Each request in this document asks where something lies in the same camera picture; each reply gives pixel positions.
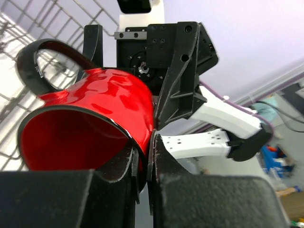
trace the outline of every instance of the blue object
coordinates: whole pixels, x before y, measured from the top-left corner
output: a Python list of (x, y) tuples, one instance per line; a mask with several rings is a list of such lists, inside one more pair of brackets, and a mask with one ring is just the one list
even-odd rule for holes
[[(274, 107), (277, 107), (277, 101), (276, 101), (276, 97), (275, 96), (271, 96), (271, 97), (267, 97), (261, 101), (264, 101), (266, 103), (269, 103), (271, 105), (273, 105)], [(257, 110), (257, 113), (265, 118), (266, 120), (268, 120), (269, 122), (272, 122), (275, 118), (278, 117), (278, 113), (276, 112), (276, 110), (266, 104), (262, 104), (262, 103), (255, 103), (252, 105), (252, 107)]]
[(270, 151), (266, 145), (262, 147), (261, 152), (263, 154), (267, 174), (269, 174), (270, 170), (273, 169), (277, 173), (278, 177), (284, 178), (287, 173), (291, 173), (293, 171), (295, 165), (283, 166), (281, 162), (276, 161), (276, 159), (287, 157), (280, 148), (277, 148), (277, 151), (274, 152)]

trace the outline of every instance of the white ceiling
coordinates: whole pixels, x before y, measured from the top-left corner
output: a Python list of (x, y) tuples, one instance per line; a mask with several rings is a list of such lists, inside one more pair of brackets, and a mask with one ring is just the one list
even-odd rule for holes
[(164, 6), (166, 23), (204, 24), (220, 61), (201, 78), (232, 100), (304, 64), (302, 0), (165, 0)]

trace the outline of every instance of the red mug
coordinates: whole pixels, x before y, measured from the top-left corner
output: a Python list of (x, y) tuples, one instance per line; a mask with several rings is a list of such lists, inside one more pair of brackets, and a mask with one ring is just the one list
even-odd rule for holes
[[(64, 54), (87, 73), (68, 89), (58, 90), (42, 75), (37, 52)], [(102, 70), (70, 46), (42, 39), (17, 56), (20, 79), (45, 104), (18, 129), (18, 147), (34, 171), (97, 169), (131, 141), (146, 159), (154, 129), (149, 88), (124, 71)]]

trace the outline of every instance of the dish rack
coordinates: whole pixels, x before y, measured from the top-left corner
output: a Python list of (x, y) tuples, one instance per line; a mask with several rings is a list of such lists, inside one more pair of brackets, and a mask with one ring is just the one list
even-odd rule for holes
[[(36, 39), (54, 38), (82, 52), (83, 33), (86, 24), (101, 24), (107, 18), (114, 24), (118, 22), (102, 7), (98, 0), (4, 0), (0, 3), (0, 171), (26, 171), (16, 144), (16, 134), (20, 122), (43, 102), (37, 99), (20, 82), (15, 71), (15, 57), (27, 44)], [(94, 13), (85, 6), (94, 4)], [(36, 14), (30, 13), (35, 8)], [(79, 16), (72, 16), (71, 10), (78, 10), (89, 22), (83, 23)], [(14, 19), (7, 12), (14, 12)], [(60, 21), (60, 29), (54, 32), (52, 26)], [(104, 29), (104, 35), (114, 36)], [(38, 62), (45, 77), (56, 87), (72, 85), (78, 73), (78, 66), (57, 53), (44, 51), (38, 54)]]

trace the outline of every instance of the cable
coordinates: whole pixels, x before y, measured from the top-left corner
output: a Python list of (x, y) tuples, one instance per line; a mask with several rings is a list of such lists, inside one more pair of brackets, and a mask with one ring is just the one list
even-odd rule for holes
[(301, 124), (304, 124), (304, 121), (301, 121), (301, 120), (296, 119), (295, 117), (291, 116), (290, 114), (284, 112), (282, 109), (280, 109), (280, 108), (278, 108), (278, 107), (275, 107), (274, 105), (269, 104), (269, 103), (267, 103), (267, 102), (264, 102), (264, 101), (257, 101), (256, 103), (265, 104), (265, 105), (268, 105), (268, 106), (272, 107), (273, 109), (275, 109), (275, 111), (278, 113), (278, 115), (279, 115), (280, 118), (282, 119), (284, 125), (285, 125), (289, 130), (291, 130), (291, 131), (293, 131), (293, 132), (304, 133), (304, 131), (298, 131), (298, 130), (292, 128), (292, 127), (287, 123), (287, 121), (284, 119), (283, 115), (284, 115), (284, 116), (287, 116), (287, 117), (289, 117), (290, 119), (292, 119), (292, 120), (294, 120), (294, 121), (296, 121), (296, 122), (298, 122), (298, 123), (301, 123)]

